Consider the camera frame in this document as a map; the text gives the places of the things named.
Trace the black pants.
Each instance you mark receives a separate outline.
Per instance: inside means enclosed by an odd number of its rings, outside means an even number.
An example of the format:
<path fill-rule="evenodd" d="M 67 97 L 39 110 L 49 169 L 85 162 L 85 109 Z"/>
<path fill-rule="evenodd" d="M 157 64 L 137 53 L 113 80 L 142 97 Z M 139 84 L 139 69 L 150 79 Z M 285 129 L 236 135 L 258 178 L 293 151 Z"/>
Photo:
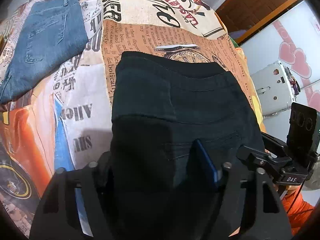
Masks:
<path fill-rule="evenodd" d="M 122 53 L 113 97 L 104 212 L 115 239 L 198 239 L 217 207 L 204 163 L 264 148 L 231 72 L 137 51 Z"/>

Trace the orange sleeve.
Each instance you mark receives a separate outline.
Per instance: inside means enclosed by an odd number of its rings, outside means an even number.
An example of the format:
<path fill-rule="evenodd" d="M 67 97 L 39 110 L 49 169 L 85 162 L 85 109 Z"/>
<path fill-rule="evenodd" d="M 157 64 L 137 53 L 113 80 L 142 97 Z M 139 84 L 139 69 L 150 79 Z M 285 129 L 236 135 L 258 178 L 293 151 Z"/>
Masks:
<path fill-rule="evenodd" d="M 301 186 L 288 186 L 287 193 L 281 200 L 287 212 L 293 235 L 300 230 L 314 209 L 314 206 L 303 199 L 300 188 Z"/>

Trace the white sewing machine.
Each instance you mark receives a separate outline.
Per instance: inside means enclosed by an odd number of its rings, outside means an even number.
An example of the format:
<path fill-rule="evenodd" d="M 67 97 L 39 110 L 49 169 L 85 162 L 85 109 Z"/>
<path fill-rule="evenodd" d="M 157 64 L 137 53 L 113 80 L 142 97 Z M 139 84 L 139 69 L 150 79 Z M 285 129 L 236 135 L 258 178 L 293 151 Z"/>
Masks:
<path fill-rule="evenodd" d="M 281 61 L 251 75 L 264 116 L 291 108 L 300 94 L 300 86 L 290 69 Z"/>

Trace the newspaper print bedsheet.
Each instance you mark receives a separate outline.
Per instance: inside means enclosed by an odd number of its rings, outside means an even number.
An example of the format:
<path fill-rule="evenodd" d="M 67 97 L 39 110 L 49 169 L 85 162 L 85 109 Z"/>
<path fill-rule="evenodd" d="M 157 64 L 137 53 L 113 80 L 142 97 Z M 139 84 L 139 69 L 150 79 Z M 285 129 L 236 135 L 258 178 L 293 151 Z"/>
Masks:
<path fill-rule="evenodd" d="M 1 73 L 13 58 L 28 0 L 1 22 Z M 88 42 L 35 88 L 1 106 L 1 204 L 28 238 L 40 197 L 58 167 L 99 159 L 111 141 L 116 65 L 124 51 L 185 62 L 217 62 L 231 71 L 262 123 L 244 51 L 199 0 L 80 0 Z"/>

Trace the brown wooden door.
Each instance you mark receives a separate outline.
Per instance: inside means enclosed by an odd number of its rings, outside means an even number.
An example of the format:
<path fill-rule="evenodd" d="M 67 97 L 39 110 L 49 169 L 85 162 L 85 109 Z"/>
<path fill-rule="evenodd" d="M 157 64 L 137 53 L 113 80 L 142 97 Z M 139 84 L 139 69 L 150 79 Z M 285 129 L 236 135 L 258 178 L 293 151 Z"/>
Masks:
<path fill-rule="evenodd" d="M 242 44 L 302 0 L 226 0 L 217 14 L 232 39 Z"/>

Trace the folded blue jeans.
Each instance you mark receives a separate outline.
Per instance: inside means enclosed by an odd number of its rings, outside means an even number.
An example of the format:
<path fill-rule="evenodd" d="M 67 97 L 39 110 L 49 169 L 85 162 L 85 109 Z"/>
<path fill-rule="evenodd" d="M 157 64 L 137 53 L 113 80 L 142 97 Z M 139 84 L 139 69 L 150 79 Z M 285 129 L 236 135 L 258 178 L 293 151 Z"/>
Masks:
<path fill-rule="evenodd" d="M 25 19 L 1 84 L 5 104 L 83 52 L 88 37 L 79 0 L 36 2 Z"/>

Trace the black phone on mount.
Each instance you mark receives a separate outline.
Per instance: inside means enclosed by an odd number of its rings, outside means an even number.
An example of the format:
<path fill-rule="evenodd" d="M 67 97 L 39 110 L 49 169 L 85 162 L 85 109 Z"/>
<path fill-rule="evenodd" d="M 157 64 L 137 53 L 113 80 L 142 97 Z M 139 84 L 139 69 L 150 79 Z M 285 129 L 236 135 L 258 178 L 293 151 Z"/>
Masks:
<path fill-rule="evenodd" d="M 319 146 L 319 111 L 293 102 L 286 144 L 293 159 L 304 159 L 316 153 Z"/>

